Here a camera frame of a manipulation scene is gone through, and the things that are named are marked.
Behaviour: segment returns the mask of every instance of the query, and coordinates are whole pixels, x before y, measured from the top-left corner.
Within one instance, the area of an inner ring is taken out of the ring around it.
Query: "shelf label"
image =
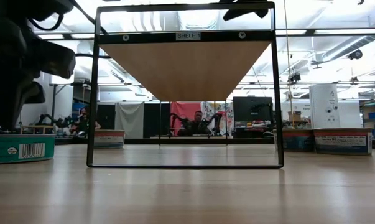
[[[176,33],[176,41],[178,40],[201,40],[201,32]]]

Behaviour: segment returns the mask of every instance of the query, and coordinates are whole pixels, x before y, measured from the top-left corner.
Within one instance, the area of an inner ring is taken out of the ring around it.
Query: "black cable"
[[[92,54],[84,54],[84,53],[76,53],[75,56],[76,57],[91,57],[91,58],[93,58]],[[110,56],[105,56],[105,55],[99,55],[99,58],[102,58],[102,59],[111,59]]]
[[[38,25],[38,23],[35,20],[31,19],[31,18],[28,18],[28,21],[30,21],[30,23],[32,25],[34,25],[36,28],[38,28],[40,30],[43,30],[43,31],[53,31],[53,30],[57,30],[57,28],[60,27],[60,25],[63,22],[63,19],[64,19],[64,15],[58,15],[57,22],[56,22],[56,24],[52,28],[44,28],[44,27]]]
[[[95,25],[96,24],[96,21],[90,17],[83,9],[82,7],[75,1],[75,0],[70,0],[71,4],[73,4],[79,11],[82,12],[82,14],[93,24]],[[100,30],[103,34],[108,34],[108,32],[102,27],[100,26]]]

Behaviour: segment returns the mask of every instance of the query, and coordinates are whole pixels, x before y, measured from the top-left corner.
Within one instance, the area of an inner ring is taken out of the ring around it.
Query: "ceiling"
[[[77,0],[81,7],[92,17],[95,17],[97,6],[128,5],[128,4],[164,4],[164,3],[204,3],[211,0],[122,0],[120,2],[104,2],[101,0]],[[294,29],[348,29],[348,28],[375,28],[375,0],[365,0],[358,5],[355,0],[286,0],[287,24],[285,24],[284,4],[275,0],[276,27],[285,29],[290,33]],[[258,18],[255,14],[248,14],[237,19],[225,22],[222,20],[222,11],[204,12],[112,12],[101,16],[102,26],[108,32],[141,32],[141,31],[168,31],[191,29],[269,29],[270,17]],[[39,22],[41,26],[50,27],[56,22],[57,17],[52,16],[46,21]],[[77,9],[65,15],[61,27],[54,33],[92,33],[93,25]],[[93,41],[91,40],[58,40],[58,44],[66,45],[79,53],[91,53]],[[301,83],[294,85],[294,97],[301,98],[308,93],[308,87],[315,82],[348,82],[352,77],[357,77],[360,82],[375,81],[375,36],[316,36],[316,37],[286,37],[277,38],[278,64],[280,80],[288,81],[290,72],[299,73]],[[350,60],[345,55],[337,53],[346,49],[360,49],[363,57],[359,60]],[[75,79],[90,79],[91,59],[77,58]],[[112,60],[100,60],[100,83],[134,83],[128,86],[101,86],[101,91],[131,91],[136,96],[150,95],[143,86],[139,85],[132,75],[123,70]],[[231,96],[255,95],[274,96],[273,74],[270,47],[265,50],[257,62],[241,80]],[[289,90],[288,85],[281,86],[282,93]],[[358,95],[375,97],[375,84],[338,85],[339,97],[357,98]]]

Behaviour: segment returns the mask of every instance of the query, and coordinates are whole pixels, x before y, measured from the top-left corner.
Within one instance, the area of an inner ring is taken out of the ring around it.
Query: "wire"
[[[83,9],[82,7],[75,1],[75,0],[70,0],[71,4],[73,4],[82,14],[93,24],[96,24],[96,21],[90,17]],[[103,34],[108,34],[108,32],[103,28],[103,26],[100,26],[100,30]]]
[[[91,57],[91,58],[93,58],[92,54],[84,54],[84,53],[76,53],[75,56],[76,57]],[[110,56],[106,56],[106,55],[99,55],[99,58],[102,58],[102,59],[111,59]]]
[[[52,28],[44,28],[44,27],[38,25],[38,23],[35,20],[31,19],[31,18],[28,18],[28,21],[30,21],[30,23],[32,25],[34,25],[36,28],[38,28],[40,30],[43,30],[43,31],[53,31],[53,30],[57,30],[57,28],[60,27],[60,25],[63,22],[63,19],[64,19],[64,15],[58,15],[57,22],[56,22],[56,24]]]
[[[291,109],[291,118],[292,118],[292,129],[295,129],[295,121],[294,121],[294,112],[292,111],[292,92],[291,92],[291,86],[292,86],[292,80],[291,80],[291,66],[289,61],[289,41],[288,41],[288,25],[287,25],[287,6],[284,0],[284,16],[285,16],[285,36],[287,38],[287,60],[288,60],[288,82],[289,82],[289,104]]]
[[[259,78],[256,75],[255,68],[253,66],[252,66],[252,70],[254,71],[254,74],[255,74],[255,77],[256,77],[256,80],[257,80],[257,84],[259,84],[259,87],[261,88],[261,90],[263,92],[263,95],[266,97],[266,94],[264,93],[264,90],[262,89],[262,85],[261,85],[261,83],[259,81]]]

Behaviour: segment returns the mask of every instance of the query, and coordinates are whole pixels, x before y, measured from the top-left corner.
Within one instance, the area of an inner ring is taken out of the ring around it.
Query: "black metal frame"
[[[123,33],[118,35],[101,35],[100,15],[103,12],[126,11],[126,12],[151,12],[151,11],[189,11],[189,10],[247,10],[247,9],[268,9],[270,10],[271,24],[269,30],[227,30],[227,31],[201,31],[201,40],[176,41],[175,33],[178,32],[141,32]],[[269,41],[272,50],[272,66],[275,93],[276,122],[281,124],[281,102],[279,69],[277,60],[277,43],[275,34],[275,5],[273,2],[232,2],[232,3],[210,3],[210,4],[163,4],[163,5],[140,5],[140,6],[106,6],[98,7],[95,20],[95,40],[93,44],[93,64],[91,78],[90,98],[90,126],[95,126],[97,110],[98,91],[98,60],[100,44],[141,44],[141,43],[169,43],[169,42],[216,42],[216,41]],[[282,126],[277,125],[278,164],[273,166],[137,166],[137,165],[98,165],[93,163],[93,151],[95,129],[89,129],[88,150],[86,164],[88,167],[103,168],[153,168],[153,169],[278,169],[284,166],[284,150],[282,147]]]

